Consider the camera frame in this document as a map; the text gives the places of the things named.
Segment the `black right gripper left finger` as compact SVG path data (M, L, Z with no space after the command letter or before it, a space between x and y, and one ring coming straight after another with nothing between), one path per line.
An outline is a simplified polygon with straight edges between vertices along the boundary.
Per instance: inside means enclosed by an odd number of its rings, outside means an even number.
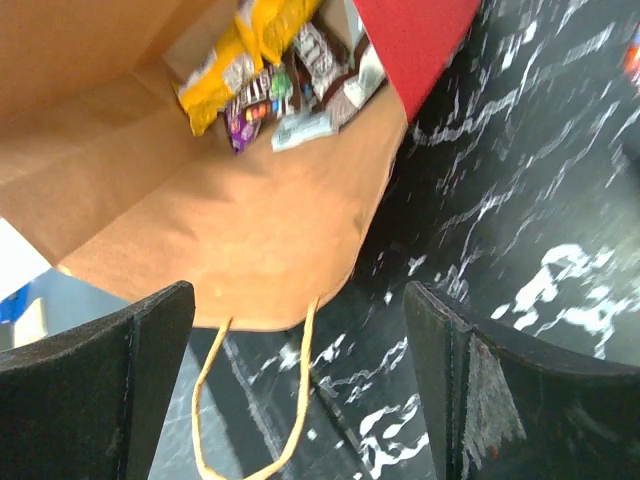
M179 281L3 352L2 478L147 478L194 313Z

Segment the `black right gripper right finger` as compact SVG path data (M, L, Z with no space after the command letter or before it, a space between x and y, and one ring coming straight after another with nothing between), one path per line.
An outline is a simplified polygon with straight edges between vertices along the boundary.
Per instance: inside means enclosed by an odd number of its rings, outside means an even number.
M635 479L639 371L555 346L421 282L407 338L440 479Z

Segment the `red brown paper bag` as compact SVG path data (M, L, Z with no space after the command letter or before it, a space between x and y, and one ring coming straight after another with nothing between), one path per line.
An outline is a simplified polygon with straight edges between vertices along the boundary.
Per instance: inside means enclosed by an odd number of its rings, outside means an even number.
M54 266L128 300L184 280L193 324L302 325L291 458L319 307L348 281L396 152L466 35L475 1L360 1L386 81L334 136L234 156L171 90L244 1L5 1L1 215Z

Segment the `purple candy packet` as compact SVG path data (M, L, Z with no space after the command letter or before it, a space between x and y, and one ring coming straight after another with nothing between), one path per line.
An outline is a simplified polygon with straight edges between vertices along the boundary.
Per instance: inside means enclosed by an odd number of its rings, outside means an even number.
M230 108L224 112L224 121L232 152L240 154L258 136L261 120L248 120L243 111L233 113Z

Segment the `pale green snack packet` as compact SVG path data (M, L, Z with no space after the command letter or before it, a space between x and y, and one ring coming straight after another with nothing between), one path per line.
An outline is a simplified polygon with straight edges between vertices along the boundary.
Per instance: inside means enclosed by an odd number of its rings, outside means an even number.
M337 132L326 112L299 113L280 121L273 133L271 146L274 152L280 152Z

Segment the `silver brown chocolate packet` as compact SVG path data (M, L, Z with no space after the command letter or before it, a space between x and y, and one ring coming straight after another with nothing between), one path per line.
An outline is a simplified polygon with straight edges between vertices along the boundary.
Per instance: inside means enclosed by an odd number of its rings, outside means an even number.
M350 122L386 81L384 67L365 33L349 50L329 27L308 22L292 47L318 100L314 109L325 112L336 130Z

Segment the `brown candy packet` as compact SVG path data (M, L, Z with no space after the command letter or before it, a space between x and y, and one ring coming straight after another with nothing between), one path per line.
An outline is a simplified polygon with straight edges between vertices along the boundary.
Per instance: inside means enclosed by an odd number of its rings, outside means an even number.
M232 117L253 123L280 119L297 113L302 106L297 71L292 64L269 65L241 88L229 107Z

